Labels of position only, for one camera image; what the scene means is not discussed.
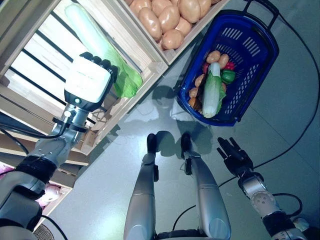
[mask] blue shopping basket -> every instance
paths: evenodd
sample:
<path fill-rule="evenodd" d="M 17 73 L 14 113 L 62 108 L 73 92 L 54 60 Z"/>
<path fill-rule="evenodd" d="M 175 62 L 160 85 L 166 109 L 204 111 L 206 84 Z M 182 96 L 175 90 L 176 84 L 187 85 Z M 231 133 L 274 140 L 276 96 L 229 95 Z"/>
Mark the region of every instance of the blue shopping basket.
<path fill-rule="evenodd" d="M 269 25 L 248 13 L 252 1 L 264 5 L 273 18 Z M 239 122 L 266 78 L 279 54 L 271 27 L 279 10 L 267 0 L 248 0 L 243 11 L 222 10 L 213 19 L 181 84 L 177 101 L 188 113 L 203 123 L 214 126 L 233 126 Z M 235 80 L 226 87 L 226 97 L 217 115 L 205 118 L 189 104 L 189 90 L 203 73 L 208 53 L 219 50 L 235 63 Z"/>

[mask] potato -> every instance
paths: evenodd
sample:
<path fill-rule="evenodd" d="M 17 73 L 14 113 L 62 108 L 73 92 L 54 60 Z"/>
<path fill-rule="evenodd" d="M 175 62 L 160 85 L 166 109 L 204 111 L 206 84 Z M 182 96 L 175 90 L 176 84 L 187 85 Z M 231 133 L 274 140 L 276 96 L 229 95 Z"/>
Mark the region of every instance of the potato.
<path fill-rule="evenodd" d="M 202 93 L 202 89 L 199 87 L 194 87 L 189 90 L 189 97 L 196 98 Z"/>
<path fill-rule="evenodd" d="M 189 23 L 196 23 L 201 16 L 201 8 L 198 0 L 179 0 L 178 7 L 181 16 Z"/>
<path fill-rule="evenodd" d="M 159 41 L 162 36 L 159 19 L 148 7 L 143 7 L 139 12 L 139 20 L 155 41 Z"/>
<path fill-rule="evenodd" d="M 124 0 L 124 1 L 128 6 L 130 6 L 130 4 L 132 3 L 133 0 Z"/>
<path fill-rule="evenodd" d="M 208 56 L 206 57 L 206 62 L 208 64 L 212 64 L 212 63 L 218 62 L 219 58 L 220 58 L 220 52 L 218 50 L 215 50 L 208 54 Z"/>
<path fill-rule="evenodd" d="M 202 19 L 210 10 L 211 0 L 198 0 L 201 9 L 200 18 Z"/>
<path fill-rule="evenodd" d="M 196 87 L 202 86 L 205 82 L 205 81 L 203 81 L 204 77 L 205 77 L 205 74 L 201 74 L 200 76 L 198 76 L 194 81 L 194 85 Z"/>
<path fill-rule="evenodd" d="M 167 7 L 172 6 L 171 1 L 169 0 L 153 0 L 152 1 L 152 11 L 154 14 L 159 17 L 162 11 Z"/>
<path fill-rule="evenodd" d="M 163 33 L 174 29 L 180 20 L 179 8 L 177 6 L 166 6 L 159 16 L 159 22 Z"/>
<path fill-rule="evenodd" d="M 150 0 L 133 0 L 130 4 L 130 9 L 136 15 L 139 16 L 139 12 L 142 8 L 149 8 L 152 9 L 151 1 Z"/>
<path fill-rule="evenodd" d="M 162 49 L 177 49 L 184 41 L 184 35 L 182 32 L 176 29 L 171 29 L 167 31 L 162 36 Z"/>
<path fill-rule="evenodd" d="M 173 6 L 178 6 L 179 0 L 171 0 Z"/>
<path fill-rule="evenodd" d="M 188 35 L 188 33 L 191 31 L 192 25 L 190 22 L 185 20 L 183 17 L 180 17 L 178 25 L 175 27 L 175 29 L 182 32 L 184 37 Z"/>
<path fill-rule="evenodd" d="M 220 64 L 220 69 L 224 69 L 228 61 L 229 61 L 228 54 L 222 54 L 218 61 L 218 63 Z"/>
<path fill-rule="evenodd" d="M 157 42 L 157 45 L 159 46 L 159 48 L 160 48 L 161 50 L 163 50 L 163 49 L 162 49 L 162 37 L 161 37 L 161 39 L 159 40 L 159 42 Z"/>

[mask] red radish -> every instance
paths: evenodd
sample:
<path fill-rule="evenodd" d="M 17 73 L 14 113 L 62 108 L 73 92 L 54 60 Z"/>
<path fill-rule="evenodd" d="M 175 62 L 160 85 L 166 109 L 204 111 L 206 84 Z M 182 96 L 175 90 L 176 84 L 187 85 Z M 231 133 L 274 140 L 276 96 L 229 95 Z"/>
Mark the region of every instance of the red radish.
<path fill-rule="evenodd" d="M 208 68 L 209 68 L 210 64 L 205 62 L 202 66 L 202 71 L 204 74 L 206 74 L 208 72 Z"/>
<path fill-rule="evenodd" d="M 229 70 L 235 70 L 235 64 L 232 62 L 232 61 L 229 61 L 226 65 L 225 65 L 225 67 L 224 67 L 224 69 L 229 69 Z"/>

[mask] fake vegetable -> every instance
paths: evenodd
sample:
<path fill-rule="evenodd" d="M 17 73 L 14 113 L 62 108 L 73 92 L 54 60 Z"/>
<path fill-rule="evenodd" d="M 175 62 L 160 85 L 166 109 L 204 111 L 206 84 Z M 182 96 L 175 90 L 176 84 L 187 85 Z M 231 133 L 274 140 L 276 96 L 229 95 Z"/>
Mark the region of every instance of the fake vegetable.
<path fill-rule="evenodd" d="M 159 22 L 163 33 L 174 29 L 180 20 L 179 8 L 177 6 L 167 6 L 159 16 Z"/>
<path fill-rule="evenodd" d="M 184 36 L 187 36 L 187 34 L 191 31 L 192 25 L 190 22 L 185 20 L 183 17 L 180 17 L 178 25 L 175 27 L 175 29 L 182 32 Z"/>
<path fill-rule="evenodd" d="M 229 70 L 235 70 L 235 64 L 232 61 L 228 61 L 228 63 L 225 65 L 224 69 L 229 69 Z"/>
<path fill-rule="evenodd" d="M 184 35 L 182 32 L 176 29 L 171 29 L 167 31 L 162 36 L 162 49 L 169 50 L 169 49 L 177 49 L 184 41 Z"/>
<path fill-rule="evenodd" d="M 153 0 L 152 1 L 152 11 L 154 14 L 159 17 L 160 14 L 167 6 L 172 6 L 172 2 L 169 0 Z"/>
<path fill-rule="evenodd" d="M 142 8 L 149 8 L 152 9 L 151 1 L 150 0 L 133 0 L 130 4 L 130 9 L 136 15 L 139 16 L 139 12 Z"/>
<path fill-rule="evenodd" d="M 179 0 L 171 0 L 173 6 L 178 6 Z"/>
<path fill-rule="evenodd" d="M 189 97 L 190 97 L 190 98 L 196 98 L 196 97 L 198 97 L 200 94 L 201 94 L 201 89 L 200 89 L 200 87 L 194 87 L 194 88 L 191 88 L 191 89 L 189 90 Z"/>
<path fill-rule="evenodd" d="M 207 119 L 212 118 L 221 107 L 221 78 L 220 78 L 220 65 L 217 62 L 210 64 L 209 73 L 204 85 L 203 96 L 203 116 Z"/>
<path fill-rule="evenodd" d="M 208 72 L 208 68 L 209 68 L 210 64 L 205 62 L 202 66 L 202 71 L 204 74 L 206 74 Z"/>
<path fill-rule="evenodd" d="M 204 83 L 204 81 L 203 81 L 204 77 L 205 77 L 204 74 L 201 74 L 200 76 L 198 76 L 198 77 L 195 79 L 195 81 L 194 81 L 194 85 L 195 85 L 196 87 L 200 87 L 201 85 L 203 85 L 203 83 Z"/>
<path fill-rule="evenodd" d="M 190 98 L 188 103 L 196 111 L 200 111 L 202 108 L 201 102 L 198 99 L 196 99 L 195 97 Z"/>
<path fill-rule="evenodd" d="M 210 10 L 211 0 L 198 0 L 201 9 L 200 19 L 202 19 Z"/>
<path fill-rule="evenodd" d="M 220 64 L 220 69 L 224 69 L 225 66 L 227 65 L 228 61 L 229 61 L 228 54 L 226 54 L 226 53 L 222 54 L 219 58 L 219 61 L 218 61 L 218 63 Z"/>
<path fill-rule="evenodd" d="M 181 16 L 189 23 L 196 23 L 201 16 L 201 7 L 198 0 L 179 0 L 178 7 Z"/>
<path fill-rule="evenodd" d="M 139 20 L 155 41 L 161 39 L 161 25 L 153 11 L 147 7 L 142 8 L 139 12 Z"/>
<path fill-rule="evenodd" d="M 212 51 L 208 54 L 208 56 L 206 57 L 206 62 L 208 64 L 212 64 L 215 62 L 218 62 L 220 59 L 220 52 L 218 50 Z"/>
<path fill-rule="evenodd" d="M 117 66 L 117 79 L 113 84 L 116 95 L 119 98 L 131 98 L 136 95 L 142 84 L 140 74 L 122 59 L 102 33 L 95 20 L 78 3 L 70 4 L 64 11 L 70 26 L 88 51 L 101 59 L 108 59 L 112 65 Z"/>
<path fill-rule="evenodd" d="M 235 80 L 235 77 L 236 77 L 236 73 L 232 70 L 229 70 L 229 69 L 224 69 L 222 71 L 222 75 L 221 75 L 221 78 L 222 78 L 222 81 L 225 83 L 225 84 L 230 84 L 232 83 L 234 80 Z"/>

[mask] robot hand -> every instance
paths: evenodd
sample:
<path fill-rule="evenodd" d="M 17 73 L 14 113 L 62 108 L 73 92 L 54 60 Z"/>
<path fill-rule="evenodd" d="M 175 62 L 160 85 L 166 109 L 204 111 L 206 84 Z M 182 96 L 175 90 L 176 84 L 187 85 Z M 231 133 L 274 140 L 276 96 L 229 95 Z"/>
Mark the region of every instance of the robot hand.
<path fill-rule="evenodd" d="M 239 178 L 238 185 L 250 199 L 252 207 L 261 216 L 262 222 L 272 240 L 306 240 L 303 233 L 278 205 L 275 197 L 267 191 L 264 178 L 258 172 L 253 172 L 254 165 L 247 153 L 242 150 L 233 138 L 228 140 L 218 138 L 221 148 L 217 148 L 224 159 L 228 170 Z"/>
<path fill-rule="evenodd" d="M 116 81 L 118 68 L 89 52 L 74 59 L 65 81 L 65 101 L 88 112 L 98 109 Z"/>

